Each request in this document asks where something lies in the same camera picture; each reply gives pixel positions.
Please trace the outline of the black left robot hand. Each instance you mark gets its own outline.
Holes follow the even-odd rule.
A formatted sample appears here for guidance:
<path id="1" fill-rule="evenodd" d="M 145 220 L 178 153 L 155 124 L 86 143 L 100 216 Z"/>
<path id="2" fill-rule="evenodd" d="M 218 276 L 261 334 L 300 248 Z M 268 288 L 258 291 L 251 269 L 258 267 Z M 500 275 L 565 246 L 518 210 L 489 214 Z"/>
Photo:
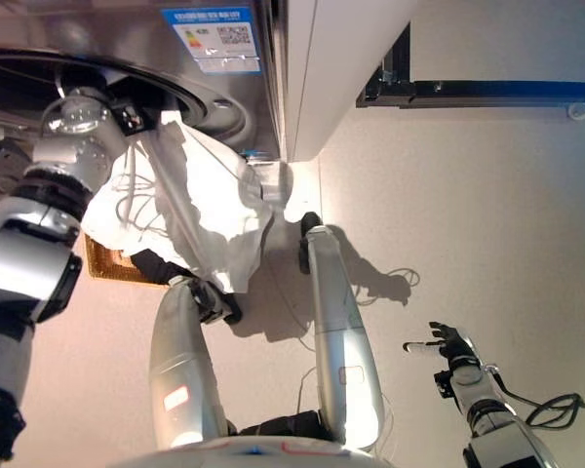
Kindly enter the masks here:
<path id="1" fill-rule="evenodd" d="M 125 73 L 110 68 L 72 67 L 65 72 L 61 83 L 69 96 L 112 101 L 117 98 L 112 87 L 126 77 Z"/>

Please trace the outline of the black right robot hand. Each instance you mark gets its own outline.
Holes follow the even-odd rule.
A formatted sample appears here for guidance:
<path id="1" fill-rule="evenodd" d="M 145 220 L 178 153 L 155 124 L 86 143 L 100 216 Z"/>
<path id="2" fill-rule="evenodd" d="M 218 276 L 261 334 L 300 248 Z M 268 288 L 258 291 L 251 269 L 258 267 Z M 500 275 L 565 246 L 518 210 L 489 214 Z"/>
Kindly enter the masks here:
<path id="1" fill-rule="evenodd" d="M 405 342 L 402 347 L 406 353 L 442 356 L 450 365 L 462 360 L 472 366 L 481 365 L 478 350 L 465 330 L 436 321 L 429 322 L 428 325 L 433 339 Z"/>

